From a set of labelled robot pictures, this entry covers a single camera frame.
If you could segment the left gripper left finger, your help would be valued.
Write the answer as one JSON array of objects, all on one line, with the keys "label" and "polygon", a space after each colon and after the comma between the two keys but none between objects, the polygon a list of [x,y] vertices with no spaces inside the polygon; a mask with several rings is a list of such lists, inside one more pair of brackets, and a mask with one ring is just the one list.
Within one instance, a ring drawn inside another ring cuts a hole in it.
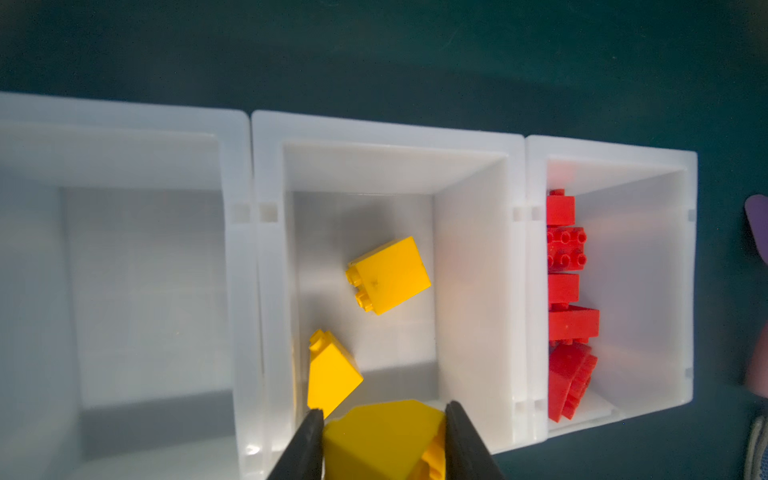
[{"label": "left gripper left finger", "polygon": [[323,474],[324,415],[310,410],[268,475],[268,480],[320,480]]}]

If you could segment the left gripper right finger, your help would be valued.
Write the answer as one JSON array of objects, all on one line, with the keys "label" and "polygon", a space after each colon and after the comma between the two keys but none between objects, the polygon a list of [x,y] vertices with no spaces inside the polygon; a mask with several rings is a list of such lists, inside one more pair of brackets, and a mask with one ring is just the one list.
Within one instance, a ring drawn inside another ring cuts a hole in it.
[{"label": "left gripper right finger", "polygon": [[445,409],[447,480],[504,480],[463,406],[455,400]]}]

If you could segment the yellow sloped lego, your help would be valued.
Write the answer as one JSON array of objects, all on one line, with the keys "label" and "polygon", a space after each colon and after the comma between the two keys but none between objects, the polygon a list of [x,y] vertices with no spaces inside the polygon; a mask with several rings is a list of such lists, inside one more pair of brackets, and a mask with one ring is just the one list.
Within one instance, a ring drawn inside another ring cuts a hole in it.
[{"label": "yellow sloped lego", "polygon": [[330,331],[317,330],[309,342],[307,406],[328,418],[364,378],[352,355]]}]

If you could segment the red lego brick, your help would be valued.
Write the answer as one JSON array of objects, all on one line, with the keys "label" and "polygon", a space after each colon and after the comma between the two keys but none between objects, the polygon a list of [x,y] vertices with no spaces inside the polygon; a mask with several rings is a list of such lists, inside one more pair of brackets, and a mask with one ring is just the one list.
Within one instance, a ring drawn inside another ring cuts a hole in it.
[{"label": "red lego brick", "polygon": [[580,297],[580,276],[572,273],[548,275],[548,302],[550,305],[571,304]]},{"label": "red lego brick", "polygon": [[546,225],[569,227],[575,223],[575,197],[567,195],[564,189],[551,190],[546,198]]},{"label": "red lego brick", "polygon": [[591,382],[597,357],[587,344],[559,344],[549,356],[548,415],[572,419]]},{"label": "red lego brick", "polygon": [[587,264],[584,253],[587,234],[582,227],[548,226],[548,272],[572,272],[583,270]]},{"label": "red lego brick", "polygon": [[549,343],[586,344],[599,336],[600,311],[577,305],[556,306],[549,311]]}]

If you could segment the orange-yellow small lego cube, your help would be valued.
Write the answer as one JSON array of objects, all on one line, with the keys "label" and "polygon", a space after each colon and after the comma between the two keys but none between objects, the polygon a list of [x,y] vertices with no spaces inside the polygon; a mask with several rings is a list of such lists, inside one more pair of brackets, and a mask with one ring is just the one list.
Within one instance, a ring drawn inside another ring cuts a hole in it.
[{"label": "orange-yellow small lego cube", "polygon": [[432,286],[413,237],[393,240],[352,260],[345,272],[365,312],[382,315]]}]

